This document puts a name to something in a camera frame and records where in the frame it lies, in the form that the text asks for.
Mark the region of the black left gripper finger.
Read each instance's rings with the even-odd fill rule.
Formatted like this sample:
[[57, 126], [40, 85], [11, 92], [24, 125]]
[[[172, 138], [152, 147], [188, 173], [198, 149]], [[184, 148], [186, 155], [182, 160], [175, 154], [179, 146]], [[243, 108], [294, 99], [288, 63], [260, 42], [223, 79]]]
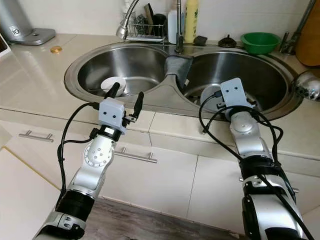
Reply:
[[105, 99], [117, 98], [119, 96], [119, 89], [121, 89], [121, 83], [115, 81], [109, 88], [105, 88]]
[[142, 108], [143, 108], [143, 105], [144, 105], [144, 92], [140, 91], [138, 94], [137, 94], [137, 99], [135, 101], [135, 105], [134, 105], [134, 108], [133, 108], [133, 113], [131, 114], [131, 119], [135, 121], [139, 118], [140, 116], [140, 113], [142, 111]]

